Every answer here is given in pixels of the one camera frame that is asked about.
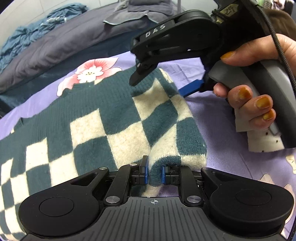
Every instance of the pink flower print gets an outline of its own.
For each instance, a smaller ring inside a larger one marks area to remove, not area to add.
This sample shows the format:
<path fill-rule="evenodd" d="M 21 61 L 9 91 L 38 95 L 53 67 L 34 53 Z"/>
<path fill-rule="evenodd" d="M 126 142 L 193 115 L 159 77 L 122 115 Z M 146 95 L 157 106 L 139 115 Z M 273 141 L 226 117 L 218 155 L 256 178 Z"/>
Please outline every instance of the pink flower print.
<path fill-rule="evenodd" d="M 77 71 L 74 75 L 65 78 L 59 84 L 57 96 L 61 96 L 65 88 L 72 89 L 74 84 L 92 81 L 97 84 L 100 83 L 104 78 L 121 71 L 121 68 L 112 68 L 117 60 L 118 58 L 98 58 L 86 61 L 77 68 Z"/>

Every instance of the knit sweater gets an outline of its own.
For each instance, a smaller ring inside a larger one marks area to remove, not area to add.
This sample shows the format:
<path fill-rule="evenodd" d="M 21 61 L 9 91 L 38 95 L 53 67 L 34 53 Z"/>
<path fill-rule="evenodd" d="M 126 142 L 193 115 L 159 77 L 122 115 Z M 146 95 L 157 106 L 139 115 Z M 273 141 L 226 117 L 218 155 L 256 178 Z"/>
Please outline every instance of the knit sweater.
<path fill-rule="evenodd" d="M 0 141 L 3 238 L 24 236 L 17 212 L 29 195 L 98 167 L 115 171 L 148 155 L 149 184 L 142 195 L 156 196 L 162 166 L 205 166 L 205 142 L 168 74 L 156 69 L 131 87 L 134 71 L 65 89 Z"/>

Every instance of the black cable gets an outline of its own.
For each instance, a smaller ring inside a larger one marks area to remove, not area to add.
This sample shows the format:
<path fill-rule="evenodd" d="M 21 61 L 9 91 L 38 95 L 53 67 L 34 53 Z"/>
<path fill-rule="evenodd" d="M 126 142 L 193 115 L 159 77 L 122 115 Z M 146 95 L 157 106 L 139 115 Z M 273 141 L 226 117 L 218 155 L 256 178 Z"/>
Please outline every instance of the black cable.
<path fill-rule="evenodd" d="M 274 27 L 269 19 L 269 17 L 266 15 L 266 13 L 264 12 L 263 8 L 260 6 L 260 5 L 256 5 L 256 7 L 258 8 L 258 10 L 260 11 L 260 13 L 262 14 L 263 18 L 264 18 L 264 21 L 270 31 L 270 34 L 272 36 L 272 39 L 274 41 L 274 44 L 276 46 L 276 49 L 278 51 L 278 54 L 279 54 L 279 57 L 284 65 L 284 68 L 285 68 L 285 71 L 287 72 L 287 75 L 290 79 L 290 82 L 291 82 L 291 85 L 292 85 L 292 88 L 293 88 L 293 92 L 294 92 L 294 95 L 296 97 L 296 80 L 295 80 L 295 77 L 293 75 L 293 72 L 291 70 L 291 67 L 287 61 L 287 58 L 285 56 L 285 53 L 281 47 L 281 44 L 279 42 L 279 39 L 276 35 L 276 31 L 274 30 Z"/>

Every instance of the yellow fingernail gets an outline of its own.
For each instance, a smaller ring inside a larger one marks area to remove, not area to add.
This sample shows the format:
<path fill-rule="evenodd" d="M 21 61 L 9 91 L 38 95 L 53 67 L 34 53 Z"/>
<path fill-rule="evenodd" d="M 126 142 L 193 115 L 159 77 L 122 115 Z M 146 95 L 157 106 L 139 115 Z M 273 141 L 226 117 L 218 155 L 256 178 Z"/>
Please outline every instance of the yellow fingernail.
<path fill-rule="evenodd" d="M 259 108 L 259 109 L 265 109 L 265 108 L 268 108 L 270 107 L 270 101 L 269 101 L 269 98 L 264 96 L 262 98 L 260 98 L 259 100 L 256 101 L 256 106 Z"/>
<path fill-rule="evenodd" d="M 242 87 L 238 92 L 238 97 L 241 100 L 249 99 L 249 98 L 251 98 L 251 93 L 249 92 L 249 90 L 246 87 Z"/>
<path fill-rule="evenodd" d="M 221 59 L 227 59 L 230 58 L 231 56 L 233 56 L 235 54 L 235 51 L 230 51 L 228 53 L 225 53 L 224 55 L 221 56 Z"/>
<path fill-rule="evenodd" d="M 263 115 L 263 120 L 269 121 L 274 118 L 274 112 L 272 110 L 268 111 Z"/>

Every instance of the finger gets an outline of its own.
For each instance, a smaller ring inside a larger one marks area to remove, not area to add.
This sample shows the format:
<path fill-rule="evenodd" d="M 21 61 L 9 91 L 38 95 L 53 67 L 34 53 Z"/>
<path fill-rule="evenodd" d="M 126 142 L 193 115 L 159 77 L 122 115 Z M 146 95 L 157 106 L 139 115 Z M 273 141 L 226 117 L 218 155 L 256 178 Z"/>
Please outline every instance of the finger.
<path fill-rule="evenodd" d="M 269 95 L 261 95 L 249 100 L 240 109 L 241 117 L 247 121 L 261 116 L 271 110 L 272 98 Z"/>
<path fill-rule="evenodd" d="M 228 92 L 229 92 L 229 89 L 221 83 L 217 83 L 214 86 L 214 94 L 218 97 L 227 98 Z"/>
<path fill-rule="evenodd" d="M 292 71 L 295 74 L 296 41 L 282 34 L 277 34 L 277 37 Z M 272 37 L 266 36 L 245 43 L 237 50 L 224 54 L 221 60 L 233 66 L 248 66 L 263 59 L 278 59 L 278 57 L 278 52 Z"/>
<path fill-rule="evenodd" d="M 254 130 L 266 130 L 275 120 L 276 112 L 271 109 L 264 115 L 258 116 L 249 121 L 250 127 Z"/>
<path fill-rule="evenodd" d="M 235 109 L 239 109 L 253 96 L 251 88 L 247 85 L 239 85 L 228 92 L 228 103 Z"/>

